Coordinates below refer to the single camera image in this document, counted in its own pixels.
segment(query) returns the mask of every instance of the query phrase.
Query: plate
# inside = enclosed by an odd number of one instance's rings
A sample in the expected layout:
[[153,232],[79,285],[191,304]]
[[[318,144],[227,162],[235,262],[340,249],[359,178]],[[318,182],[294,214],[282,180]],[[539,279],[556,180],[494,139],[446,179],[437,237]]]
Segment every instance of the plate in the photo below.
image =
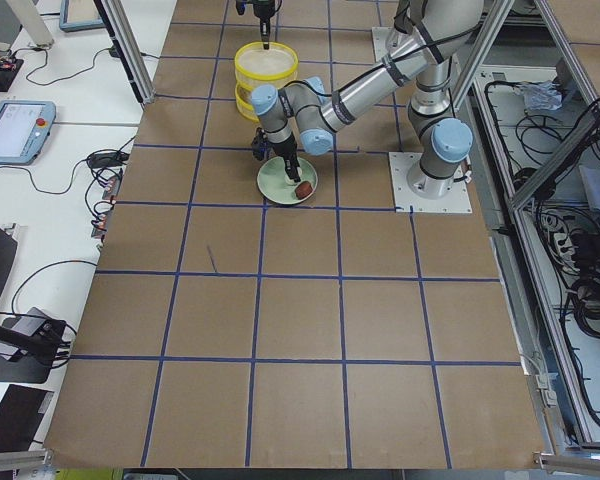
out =
[[296,205],[310,198],[318,187],[318,174],[313,165],[304,158],[298,157],[298,163],[302,169],[300,180],[303,182],[308,181],[313,187],[310,195],[298,200],[295,194],[297,185],[288,185],[286,182],[287,174],[284,171],[284,159],[282,157],[274,157],[260,167],[257,181],[262,195],[280,205]]

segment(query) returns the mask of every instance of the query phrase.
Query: yellow bowl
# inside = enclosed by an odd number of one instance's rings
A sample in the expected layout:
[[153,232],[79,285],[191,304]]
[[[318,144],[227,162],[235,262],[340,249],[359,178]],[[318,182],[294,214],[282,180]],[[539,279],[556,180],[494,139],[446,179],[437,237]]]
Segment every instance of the yellow bowl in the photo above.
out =
[[269,50],[262,42],[249,43],[234,58],[236,80],[252,91],[264,84],[282,88],[298,75],[298,55],[282,43],[271,42]]
[[236,106],[238,107],[238,111],[242,114],[242,116],[251,120],[252,122],[259,122],[258,116],[253,111],[253,106],[251,105],[251,92],[236,84],[235,93]]

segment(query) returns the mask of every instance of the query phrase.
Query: white mounting plate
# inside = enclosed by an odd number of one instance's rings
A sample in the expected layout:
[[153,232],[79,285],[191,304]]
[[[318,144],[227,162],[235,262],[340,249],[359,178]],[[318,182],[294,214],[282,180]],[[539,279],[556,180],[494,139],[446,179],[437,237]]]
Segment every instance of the white mounting plate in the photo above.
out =
[[373,27],[371,34],[373,37],[373,52],[376,55],[376,62],[379,62],[387,53],[387,37],[391,29],[389,27]]
[[[389,153],[389,167],[391,168],[391,183],[393,184],[393,199],[396,211],[409,213],[413,209],[414,212],[420,213],[472,213],[471,201],[465,182],[454,183],[449,193],[439,200],[428,200],[413,193],[407,185],[407,173],[411,165],[420,160],[421,155],[421,153],[416,152]],[[462,169],[458,167],[454,177],[461,178],[463,175]]]

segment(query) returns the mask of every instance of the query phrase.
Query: brown object on plate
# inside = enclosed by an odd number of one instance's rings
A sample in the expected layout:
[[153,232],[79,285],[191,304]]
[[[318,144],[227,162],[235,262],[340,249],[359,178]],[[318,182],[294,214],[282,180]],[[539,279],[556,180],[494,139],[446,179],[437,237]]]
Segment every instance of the brown object on plate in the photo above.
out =
[[313,192],[313,187],[311,183],[305,180],[304,182],[300,182],[296,189],[294,190],[296,197],[298,200],[302,200],[303,198],[307,198]]

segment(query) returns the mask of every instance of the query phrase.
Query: blue joint cap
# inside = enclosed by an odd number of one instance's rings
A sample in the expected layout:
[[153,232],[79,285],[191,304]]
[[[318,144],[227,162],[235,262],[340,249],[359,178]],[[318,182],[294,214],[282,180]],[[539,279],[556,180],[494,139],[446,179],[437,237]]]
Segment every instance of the blue joint cap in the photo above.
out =
[[273,85],[261,85],[251,92],[251,105],[256,115],[264,115],[278,101],[278,90]]
[[431,144],[438,156],[447,163],[459,163],[473,145],[473,133],[457,118],[445,118],[433,127]]
[[322,155],[333,148],[333,135],[322,128],[305,130],[300,141],[309,155]]
[[[322,83],[322,79],[320,77],[307,78],[305,80],[305,82],[307,82],[309,85],[311,85],[311,87],[316,92],[325,93],[325,91],[324,91],[324,83]],[[318,95],[318,97],[320,98],[320,103],[326,103],[327,100],[328,100],[327,97],[323,97],[323,96],[320,96],[320,95]]]

